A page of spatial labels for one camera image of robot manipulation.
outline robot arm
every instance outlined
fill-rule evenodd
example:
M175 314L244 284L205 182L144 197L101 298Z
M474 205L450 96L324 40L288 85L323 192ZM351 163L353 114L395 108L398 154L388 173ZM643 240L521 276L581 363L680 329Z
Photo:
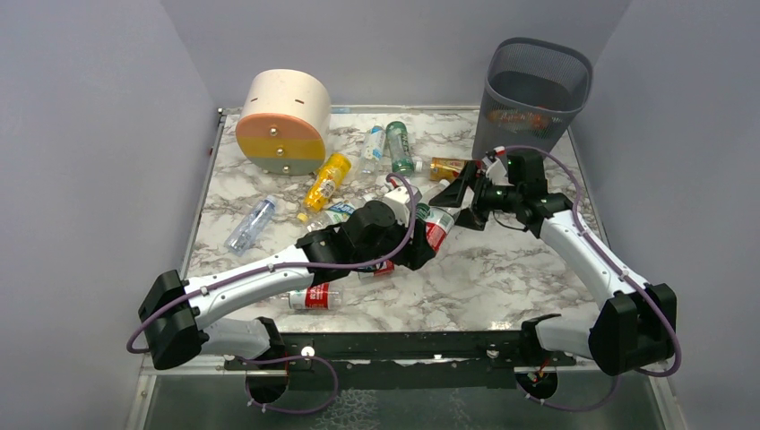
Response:
M514 213L518 222L543 240L564 259L589 289L600 308L595 322L573 320L558 314L545 315L522 324L530 361L540 361L548 351L563 351L593 359L606 374L621 374L672 357L673 341L659 317L631 288L616 268L637 285L659 307L671 327L676 322L676 296L666 284L651 285L628 269L580 218L576 226L573 204L561 193L549 193L543 158L534 150L513 150L507 154L508 183L494 185L486 163L468 163L460 176L430 204L459 207L465 191L474 198L457 225L482 230L492 211ZM582 231L593 241L592 247Z
M148 324L144 332L154 367L169 369L199 354L278 357L280 336L272 320L224 317L267 297L348 276L350 270L340 265L359 267L388 255L410 227L411 239L391 260L412 270L421 267L436 253L425 238L424 222L412 217L408 227L410 210L404 198L409 195L395 190L382 202L368 202L340 225L310 232L275 255L230 271L187 280L177 271L160 275L138 313ZM170 305L179 297L189 298Z
M591 291L601 310L596 322L552 314L522 324L524 361L540 364L550 351L564 351L593 359L607 374L621 374L671 357L673 343L660 320L581 237L574 224L572 203L563 194L547 192L543 160L537 155L518 150L507 155L511 185L494 185L475 162L468 163L457 180L430 203L460 207L464 195L470 193L471 206L460 213L457 225L473 229L483 229L491 211L515 213L526 230L557 251ZM140 307L142 321L178 297L194 296L145 328L155 368L179 366L199 354L278 357L281 338L272 320L238 322L223 317L267 297L349 275L350 270L333 268L331 264L367 262L389 254L402 241L410 220L410 212L398 194L396 190L382 202L369 202L339 226L311 232L295 245L259 262L185 281L176 271L159 276ZM415 219L412 227L412 239L391 260L416 270L435 252L425 238L424 222ZM608 253L610 261L625 269L597 237L592 239ZM300 263L301 267L273 268L282 262ZM626 270L628 277L646 286L646 293L675 327L673 291L665 284L650 285Z

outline bottle label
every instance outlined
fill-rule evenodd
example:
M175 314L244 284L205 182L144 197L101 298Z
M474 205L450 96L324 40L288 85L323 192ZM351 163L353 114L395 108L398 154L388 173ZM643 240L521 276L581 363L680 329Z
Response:
M358 278L362 280L365 278L374 278L375 276L390 275L393 273L393 271L396 270L396 266L393 264L393 262L388 261L376 264L373 269L374 271L360 271L358 273Z
M337 188L337 185L335 184L335 181L333 181L332 179L325 179L319 185L319 193L325 199L329 199L330 196L333 195L333 193L335 193L335 188Z
M453 182L464 169L464 164L467 160L464 159L442 159L439 157L433 157L430 165L430 180L440 181L445 179L449 182Z
M431 208L426 204L420 205L427 207L427 216L425 217L425 237L433 251L438 254L441 244L448 236L453 227L453 217L438 208Z
M290 309L307 310L307 309L329 309L327 300L330 291L330 283L315 285L307 289L290 291L288 302Z
M346 202L340 202L340 203L335 203L333 206L330 206L329 208L327 208L324 211L324 213L326 213L327 216L330 217L330 220L333 223L337 224L339 222L343 222L346 219L348 219L351 216L351 214L354 213L355 210L356 208L352 204L346 203Z
M411 155L411 152L409 151L409 134L406 132L400 132L399 139L401 139L402 141L402 147L404 148L404 153L406 155Z
M379 160L383 157L383 146L385 145L385 131L373 130L367 135L367 141L364 143L364 152L362 157L365 159Z

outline bottle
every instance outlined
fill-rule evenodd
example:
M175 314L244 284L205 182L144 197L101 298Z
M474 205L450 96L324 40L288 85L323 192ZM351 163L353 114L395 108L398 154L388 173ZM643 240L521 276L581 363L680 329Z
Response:
M319 169L314 185L304 198L304 209L310 212L321 211L324 204L330 201L335 190L341 186L349 170L351 170L349 159L337 152L331 155L324 166Z
M385 139L391 151L391 170L410 176L414 173L414 161L409 151L409 134L406 125L401 121L393 121L385 128Z
M307 289L299 289L285 293L281 297L288 298L288 306L293 310L324 310L332 311L343 305L343 292L331 288L329 282L315 285Z
M364 135L364 145L359 153L358 175L361 179L375 175L383 157L384 146L385 130L380 125L375 125Z
M359 271L358 278L361 280L362 283L366 283L370 280L373 280L374 278L390 275L393 273L393 271L396 270L396 265L393 264L392 261L386 260L384 262L381 262L379 264L376 264L371 267L371 271Z
M362 197L348 199L343 202L337 202L333 206L308 217L305 213L299 213L298 219L306 223L308 231L317 231L329 226L345 222L354 211L369 202L374 197L373 194L365 194Z
M229 235L224 245L238 257L254 245L256 237L262 232L264 226L272 219L277 199L267 195L240 221L232 234Z
M422 194L422 200L417 203L417 219L425 221L425 238L438 254L441 244L448 236L455 222L454 217L459 214L458 208L431 208L430 200L449 186L449 181L442 179L438 184Z
M433 157L430 160L430 180L440 181L445 179L449 182L453 182L464 169L464 165L467 164L466 159L444 159L441 157Z

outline gray wall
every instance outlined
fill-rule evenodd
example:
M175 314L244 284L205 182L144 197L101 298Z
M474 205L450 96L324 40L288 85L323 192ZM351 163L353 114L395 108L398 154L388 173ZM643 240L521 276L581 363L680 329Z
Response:
M122 428L216 111L154 0L4 2L0 52L0 428Z
M261 71L313 74L338 104L478 104L499 42L533 37L594 61L630 0L162 0L214 101Z
M756 0L634 0L574 124L613 249L678 292L674 382L696 430L760 420L758 15Z

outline green water bottle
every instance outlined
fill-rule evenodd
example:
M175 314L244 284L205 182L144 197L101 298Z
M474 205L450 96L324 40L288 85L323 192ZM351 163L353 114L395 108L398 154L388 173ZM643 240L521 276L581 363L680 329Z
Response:
M409 151L409 134L406 125L393 121L385 128L385 139L391 151L391 169L395 173L410 176L414 173L414 160Z

